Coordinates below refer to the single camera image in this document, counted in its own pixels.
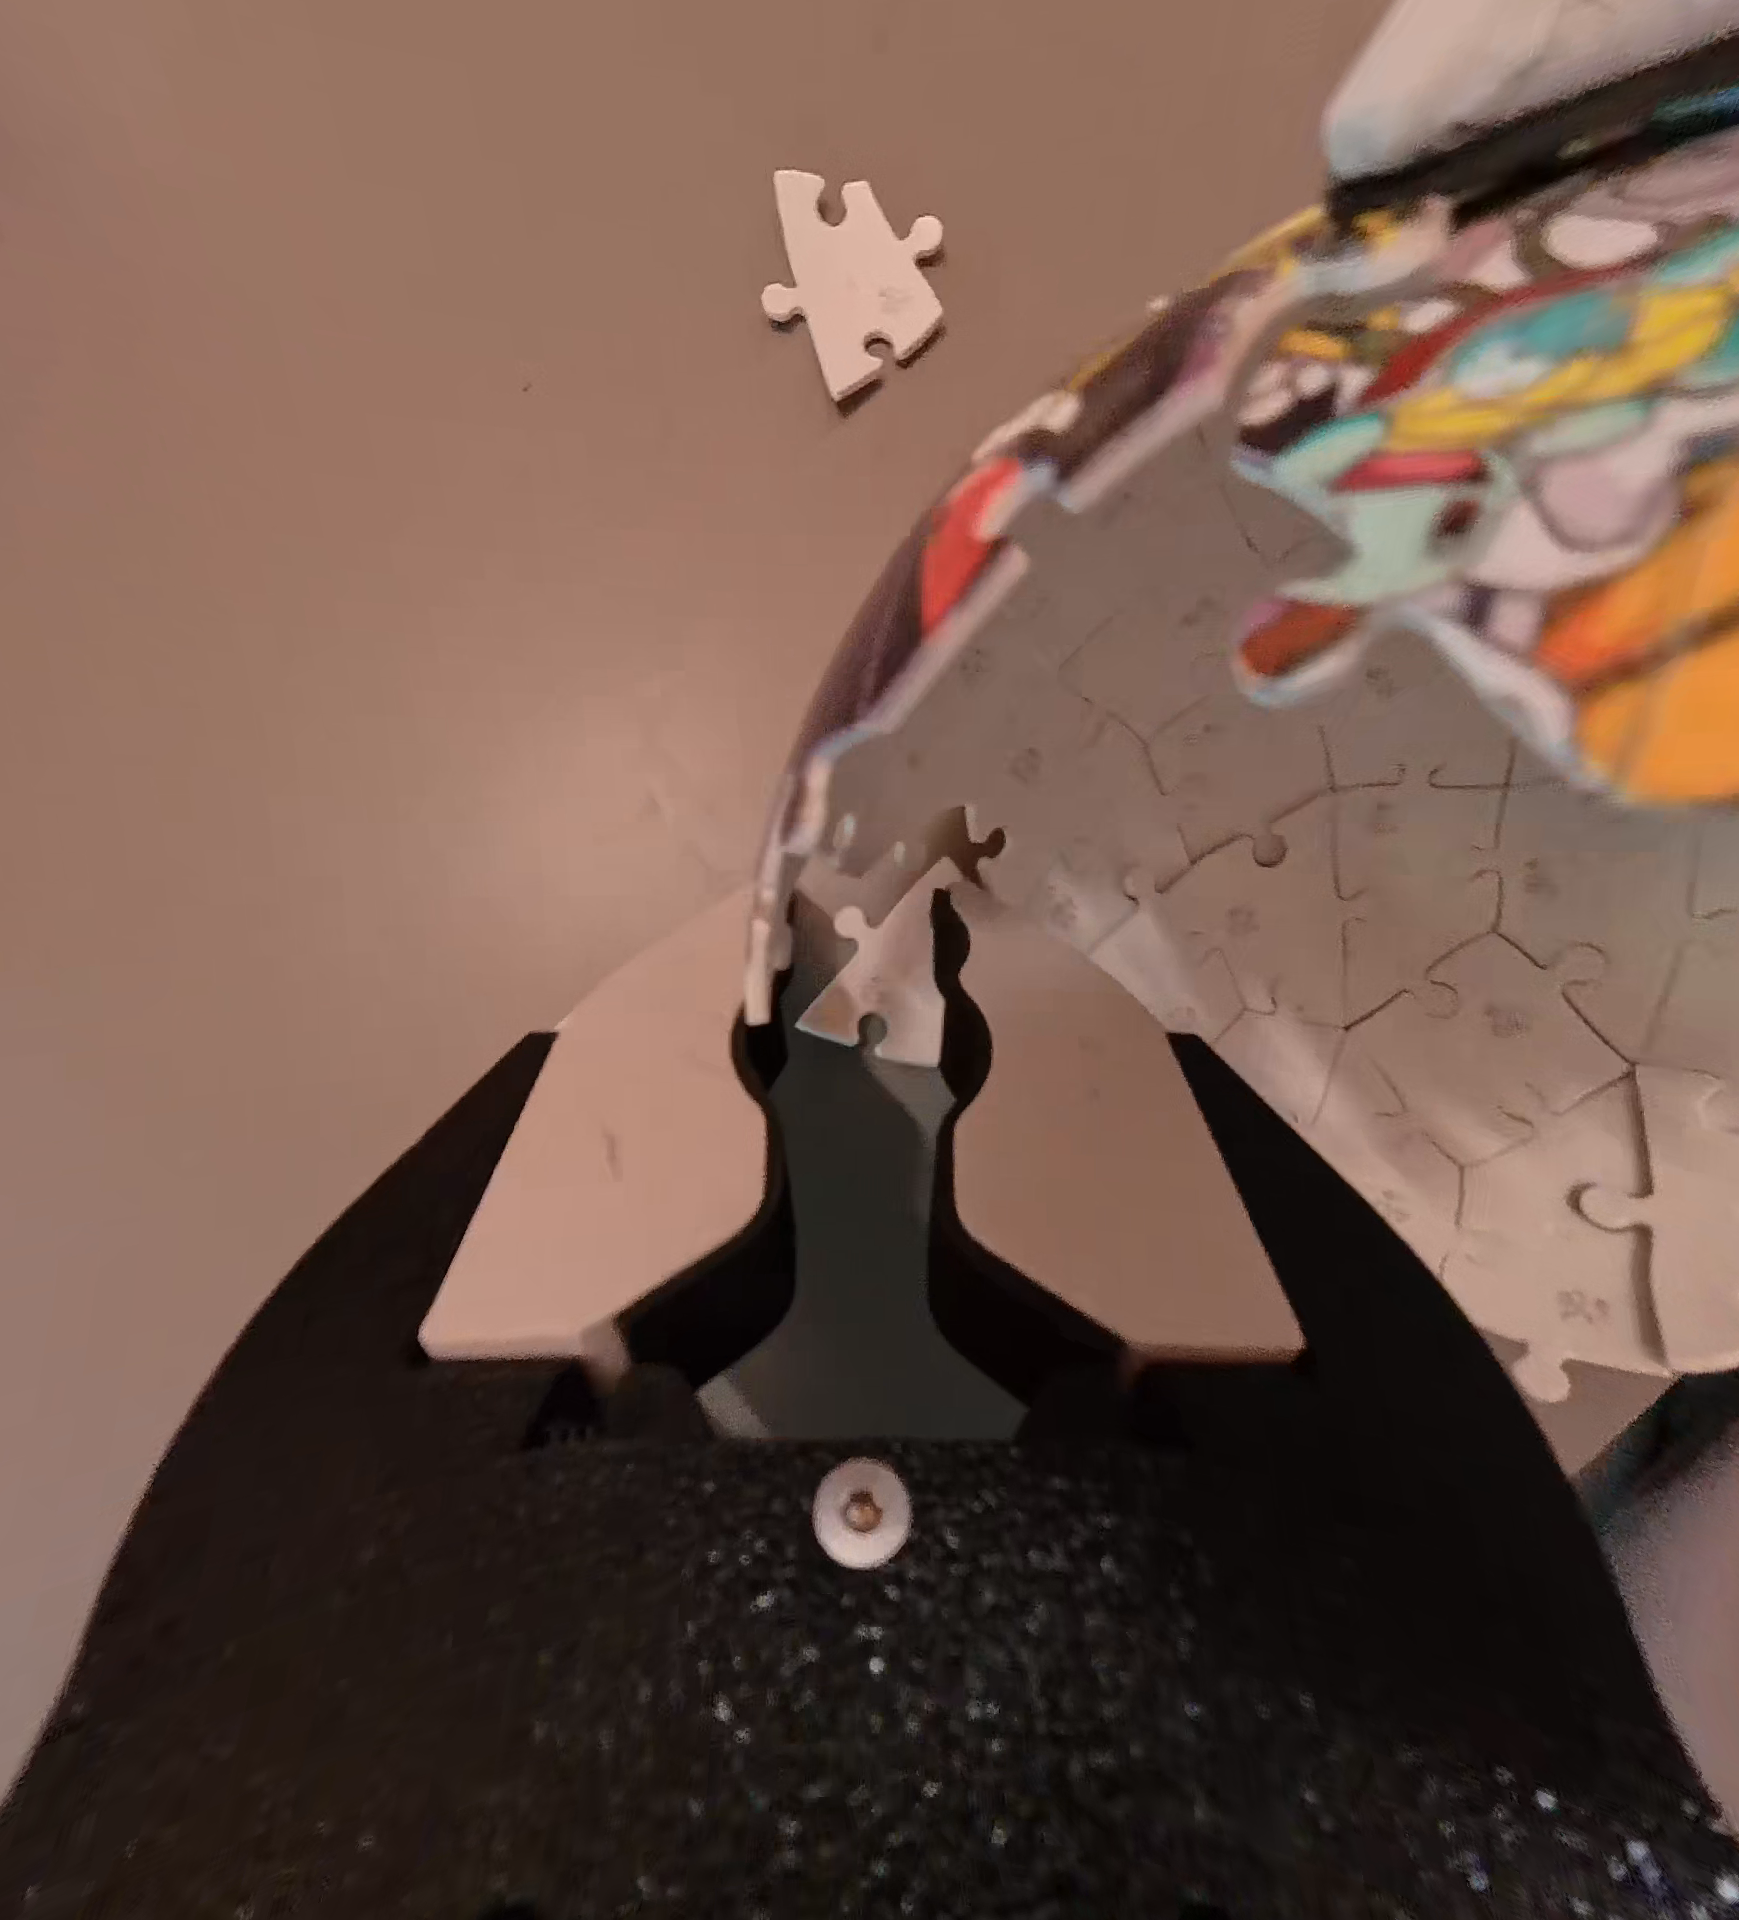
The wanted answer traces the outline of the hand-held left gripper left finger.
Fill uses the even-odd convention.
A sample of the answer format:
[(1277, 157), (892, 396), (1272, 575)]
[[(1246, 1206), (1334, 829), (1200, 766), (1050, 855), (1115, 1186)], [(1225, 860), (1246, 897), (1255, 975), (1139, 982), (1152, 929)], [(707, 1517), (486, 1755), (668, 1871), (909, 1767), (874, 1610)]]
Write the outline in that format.
[(717, 1377), (793, 1301), (793, 1202), (745, 1021), (752, 896), (707, 907), (596, 986), (549, 1042), (419, 1339), (432, 1360), (662, 1363)]

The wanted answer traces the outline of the loose white puzzle piece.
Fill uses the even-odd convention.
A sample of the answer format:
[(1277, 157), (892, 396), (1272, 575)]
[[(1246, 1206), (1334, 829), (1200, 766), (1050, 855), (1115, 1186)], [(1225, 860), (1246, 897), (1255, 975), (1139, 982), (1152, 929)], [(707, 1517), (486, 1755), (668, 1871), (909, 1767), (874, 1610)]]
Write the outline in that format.
[(926, 264), (946, 245), (946, 225), (923, 212), (905, 232), (889, 225), (868, 181), (843, 183), (843, 215), (824, 216), (827, 181), (816, 173), (771, 176), (786, 283), (759, 294), (774, 328), (802, 324), (830, 400), (843, 408), (881, 382), (885, 348), (909, 363), (943, 328), (943, 301)]

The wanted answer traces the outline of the colourful cartoon puzzle ball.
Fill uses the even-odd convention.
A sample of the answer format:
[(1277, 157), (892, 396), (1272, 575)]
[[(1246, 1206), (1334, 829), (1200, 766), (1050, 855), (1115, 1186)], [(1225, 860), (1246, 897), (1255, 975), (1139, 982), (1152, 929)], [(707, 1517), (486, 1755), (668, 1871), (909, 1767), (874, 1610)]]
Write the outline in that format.
[(765, 838), (987, 888), (1519, 1346), (1739, 1363), (1739, 185), (1293, 219), (988, 434)]

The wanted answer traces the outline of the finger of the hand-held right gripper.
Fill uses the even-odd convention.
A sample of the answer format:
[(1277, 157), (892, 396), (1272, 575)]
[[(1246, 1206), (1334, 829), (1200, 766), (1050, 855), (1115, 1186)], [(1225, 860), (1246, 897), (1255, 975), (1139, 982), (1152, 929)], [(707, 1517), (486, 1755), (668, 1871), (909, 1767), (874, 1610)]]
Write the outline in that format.
[(1739, 99), (1739, 2), (1392, 2), (1321, 116), (1337, 224), (1458, 204)]

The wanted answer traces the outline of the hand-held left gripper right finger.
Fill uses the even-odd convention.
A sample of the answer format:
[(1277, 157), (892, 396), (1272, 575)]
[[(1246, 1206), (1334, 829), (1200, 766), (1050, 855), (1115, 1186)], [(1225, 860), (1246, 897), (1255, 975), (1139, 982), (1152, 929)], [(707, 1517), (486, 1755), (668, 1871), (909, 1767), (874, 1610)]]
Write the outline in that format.
[(974, 1363), (1286, 1363), (1306, 1333), (1167, 1027), (982, 888), (933, 904), (933, 1311)]

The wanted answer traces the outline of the small white-backed puzzle piece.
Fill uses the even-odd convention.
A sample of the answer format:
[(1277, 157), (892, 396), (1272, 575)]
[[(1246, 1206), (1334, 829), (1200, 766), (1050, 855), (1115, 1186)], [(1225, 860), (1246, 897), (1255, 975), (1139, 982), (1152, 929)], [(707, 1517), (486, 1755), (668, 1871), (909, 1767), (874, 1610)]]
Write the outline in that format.
[(946, 1001), (934, 972), (933, 901), (977, 879), (1001, 848), (1001, 832), (973, 835), (970, 811), (953, 805), (868, 876), (810, 860), (798, 891), (793, 955), (816, 972), (819, 986), (798, 1031), (865, 1047), (896, 1068), (934, 1071)]

